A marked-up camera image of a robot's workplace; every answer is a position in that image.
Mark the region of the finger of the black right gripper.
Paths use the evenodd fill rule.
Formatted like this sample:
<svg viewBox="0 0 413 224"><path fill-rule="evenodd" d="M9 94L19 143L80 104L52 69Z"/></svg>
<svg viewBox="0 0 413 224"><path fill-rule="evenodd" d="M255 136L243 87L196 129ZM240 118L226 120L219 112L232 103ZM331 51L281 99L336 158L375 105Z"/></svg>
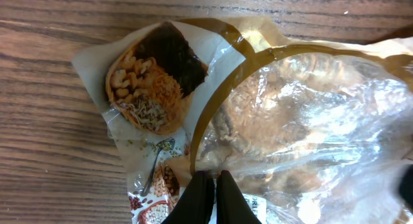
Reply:
<svg viewBox="0 0 413 224"><path fill-rule="evenodd" d="M413 166L410 165L406 169L403 177L401 178L398 194L409 208L413 206Z"/></svg>

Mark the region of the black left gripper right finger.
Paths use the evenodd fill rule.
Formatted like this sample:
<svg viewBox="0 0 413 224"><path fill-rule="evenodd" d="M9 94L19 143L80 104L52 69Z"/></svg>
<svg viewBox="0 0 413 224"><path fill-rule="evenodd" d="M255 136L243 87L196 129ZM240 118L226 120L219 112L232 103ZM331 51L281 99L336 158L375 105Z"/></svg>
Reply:
<svg viewBox="0 0 413 224"><path fill-rule="evenodd" d="M227 170L222 170L217 179L216 197L217 224L261 224Z"/></svg>

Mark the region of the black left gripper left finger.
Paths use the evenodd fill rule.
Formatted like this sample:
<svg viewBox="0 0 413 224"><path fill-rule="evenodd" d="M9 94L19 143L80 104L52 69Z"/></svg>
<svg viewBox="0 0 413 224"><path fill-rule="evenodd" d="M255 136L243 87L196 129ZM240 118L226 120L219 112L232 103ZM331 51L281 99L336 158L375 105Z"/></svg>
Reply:
<svg viewBox="0 0 413 224"><path fill-rule="evenodd" d="M173 211L162 224L208 224L214 206L215 185L205 171L194 174Z"/></svg>

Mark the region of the brown Pantree snack pouch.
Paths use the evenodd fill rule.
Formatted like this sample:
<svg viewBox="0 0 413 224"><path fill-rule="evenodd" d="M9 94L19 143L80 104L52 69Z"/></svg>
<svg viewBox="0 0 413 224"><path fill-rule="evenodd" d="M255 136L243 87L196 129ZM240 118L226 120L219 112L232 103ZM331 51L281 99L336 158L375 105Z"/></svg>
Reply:
<svg viewBox="0 0 413 224"><path fill-rule="evenodd" d="M72 64L127 174L133 223L162 223L194 174L231 173L261 223L411 223L412 39L303 41L266 17L183 19Z"/></svg>

